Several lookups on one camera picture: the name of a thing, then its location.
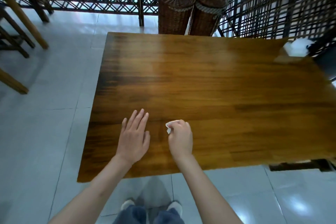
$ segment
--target blue pants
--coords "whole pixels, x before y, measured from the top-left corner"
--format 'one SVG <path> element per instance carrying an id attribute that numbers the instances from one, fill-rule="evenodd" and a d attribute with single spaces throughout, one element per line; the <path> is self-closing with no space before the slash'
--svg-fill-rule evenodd
<path id="1" fill-rule="evenodd" d="M 130 205 L 121 211 L 113 224 L 146 224 L 146 210 L 142 206 Z M 153 224 L 184 224 L 175 209 L 160 211 Z"/>

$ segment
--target sneaker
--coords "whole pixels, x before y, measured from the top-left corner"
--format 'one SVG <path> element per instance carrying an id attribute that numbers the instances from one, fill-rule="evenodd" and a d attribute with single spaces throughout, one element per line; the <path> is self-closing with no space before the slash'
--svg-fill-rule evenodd
<path id="1" fill-rule="evenodd" d="M 133 201 L 132 199 L 128 199 L 127 201 L 125 201 L 125 202 L 121 205 L 120 210 L 121 210 L 121 211 L 122 211 L 122 210 L 125 210 L 125 209 L 127 209 L 127 207 L 130 206 L 130 205 L 135 205 L 135 203 L 134 203 L 134 201 Z"/>
<path id="2" fill-rule="evenodd" d="M 182 205 L 179 204 L 177 201 L 173 201 L 167 208 L 167 211 L 174 208 L 175 211 L 179 214 L 180 217 L 182 217 Z"/>

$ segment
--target hand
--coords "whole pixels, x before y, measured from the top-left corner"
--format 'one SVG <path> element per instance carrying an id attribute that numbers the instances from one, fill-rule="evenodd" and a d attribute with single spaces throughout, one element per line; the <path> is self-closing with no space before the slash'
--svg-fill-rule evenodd
<path id="1" fill-rule="evenodd" d="M 172 128 L 168 136 L 170 152 L 177 162 L 191 155 L 193 151 L 193 133 L 188 122 L 179 120 L 169 126 Z"/>
<path id="2" fill-rule="evenodd" d="M 137 110 L 135 110 L 129 118 L 128 123 L 127 118 L 124 118 L 121 124 L 119 143 L 115 155 L 131 165 L 145 155 L 151 139 L 149 131 L 145 132 L 149 114 L 147 112 L 144 115 L 144 112 L 145 110 L 141 109 L 137 115 Z"/>

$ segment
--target forearm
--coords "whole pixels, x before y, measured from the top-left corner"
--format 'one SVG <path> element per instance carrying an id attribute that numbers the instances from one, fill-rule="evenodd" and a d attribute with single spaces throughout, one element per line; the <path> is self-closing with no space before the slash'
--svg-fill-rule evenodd
<path id="1" fill-rule="evenodd" d="M 176 162 L 194 197 L 204 224 L 242 224 L 236 213 L 203 172 L 194 156 Z"/>
<path id="2" fill-rule="evenodd" d="M 94 224 L 105 203 L 131 164 L 114 156 L 106 167 L 92 180 L 90 186 L 78 194 L 50 224 Z"/>

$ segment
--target wicker basket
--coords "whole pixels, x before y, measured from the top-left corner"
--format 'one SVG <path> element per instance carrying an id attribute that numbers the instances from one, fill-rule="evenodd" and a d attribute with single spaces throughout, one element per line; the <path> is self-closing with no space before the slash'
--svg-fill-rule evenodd
<path id="1" fill-rule="evenodd" d="M 188 34 L 212 36 L 227 6 L 228 0 L 196 0 Z"/>
<path id="2" fill-rule="evenodd" d="M 184 35 L 195 0 L 158 0 L 159 34 Z"/>

